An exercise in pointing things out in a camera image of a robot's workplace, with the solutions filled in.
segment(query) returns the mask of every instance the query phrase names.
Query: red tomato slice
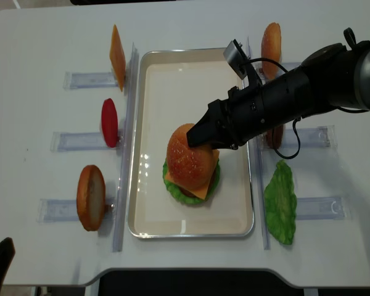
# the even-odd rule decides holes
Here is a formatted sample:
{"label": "red tomato slice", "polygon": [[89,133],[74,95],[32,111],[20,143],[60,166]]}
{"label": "red tomato slice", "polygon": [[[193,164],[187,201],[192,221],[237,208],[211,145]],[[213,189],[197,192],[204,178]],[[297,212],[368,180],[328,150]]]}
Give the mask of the red tomato slice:
{"label": "red tomato slice", "polygon": [[118,137],[118,115],[115,104],[111,99],[103,103],[101,110],[101,128],[107,146],[114,148],[119,140]]}

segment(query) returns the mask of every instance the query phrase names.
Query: lettuce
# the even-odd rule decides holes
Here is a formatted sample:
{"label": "lettuce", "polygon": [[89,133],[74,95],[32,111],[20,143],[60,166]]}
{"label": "lettuce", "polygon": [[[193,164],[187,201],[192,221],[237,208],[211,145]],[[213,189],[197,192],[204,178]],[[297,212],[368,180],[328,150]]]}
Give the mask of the lettuce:
{"label": "lettuce", "polygon": [[265,209],[269,232],[285,245],[291,245],[294,240],[296,206],[292,170],[284,160],[280,160],[265,189]]}

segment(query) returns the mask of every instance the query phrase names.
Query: cable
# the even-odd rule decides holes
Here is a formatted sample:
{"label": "cable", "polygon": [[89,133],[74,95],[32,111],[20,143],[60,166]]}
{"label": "cable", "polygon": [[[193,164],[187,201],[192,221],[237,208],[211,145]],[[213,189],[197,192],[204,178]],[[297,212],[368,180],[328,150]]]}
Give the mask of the cable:
{"label": "cable", "polygon": [[292,127],[294,129],[294,133],[296,135],[296,138],[297,138],[297,143],[298,143],[298,147],[297,147],[297,151],[296,153],[294,153],[293,155],[291,156],[285,156],[285,155],[282,155],[281,153],[279,153],[279,151],[277,150],[277,148],[275,148],[274,146],[274,129],[271,130],[271,143],[273,144],[273,149],[274,151],[278,154],[278,156],[282,157],[283,159],[293,159],[295,158],[298,153],[300,152],[300,138],[298,137],[298,134],[297,134],[297,130],[296,130],[296,123],[299,122],[302,118],[299,117],[299,118],[296,118],[292,124]]}
{"label": "cable", "polygon": [[282,66],[279,62],[276,62],[275,60],[272,60],[272,59],[268,59],[267,57],[259,57],[257,59],[248,60],[248,61],[246,61],[244,63],[241,63],[240,65],[252,64],[252,63],[255,63],[255,62],[269,62],[269,63],[275,64],[275,66],[277,66],[278,68],[280,68],[285,73],[288,72],[288,70],[286,70],[284,68],[284,66]]}
{"label": "cable", "polygon": [[340,111],[346,112],[346,113],[365,113],[365,112],[369,112],[369,110],[350,110],[350,109],[346,109],[346,108],[343,108],[343,107],[337,107],[337,110],[340,110]]}

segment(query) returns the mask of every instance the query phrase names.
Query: metal tray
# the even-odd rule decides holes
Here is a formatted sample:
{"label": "metal tray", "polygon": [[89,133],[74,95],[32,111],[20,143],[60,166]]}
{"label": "metal tray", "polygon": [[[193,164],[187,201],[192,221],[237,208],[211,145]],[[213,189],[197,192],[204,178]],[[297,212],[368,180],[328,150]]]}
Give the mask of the metal tray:
{"label": "metal tray", "polygon": [[248,145],[221,150],[220,184],[202,205],[177,202],[163,183],[174,130],[197,122],[209,102],[242,86],[223,50],[149,52],[141,60],[127,209],[129,230],[138,238],[239,237],[253,228]]}

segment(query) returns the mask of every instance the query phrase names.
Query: hamburger bun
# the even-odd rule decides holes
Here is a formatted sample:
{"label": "hamburger bun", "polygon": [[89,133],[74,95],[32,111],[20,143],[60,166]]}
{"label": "hamburger bun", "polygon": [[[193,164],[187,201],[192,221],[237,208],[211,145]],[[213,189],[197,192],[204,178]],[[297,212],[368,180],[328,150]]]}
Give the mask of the hamburger bun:
{"label": "hamburger bun", "polygon": [[213,151],[210,145],[190,148],[186,133],[194,126],[181,125],[171,136],[167,145],[166,161],[168,171],[175,183],[185,189],[197,189],[204,185],[215,169]]}
{"label": "hamburger bun", "polygon": [[87,231],[99,229],[105,212],[105,183],[95,165],[83,168],[76,193],[76,211]]}
{"label": "hamburger bun", "polygon": [[278,149],[281,146],[282,137],[284,135],[284,125],[277,126],[273,130],[271,129],[267,131],[266,142],[270,148]]}
{"label": "hamburger bun", "polygon": [[[261,41],[261,57],[279,62],[281,57],[281,28],[277,23],[270,23]],[[270,62],[261,63],[263,73],[267,79],[274,79],[278,72],[278,67]]]}

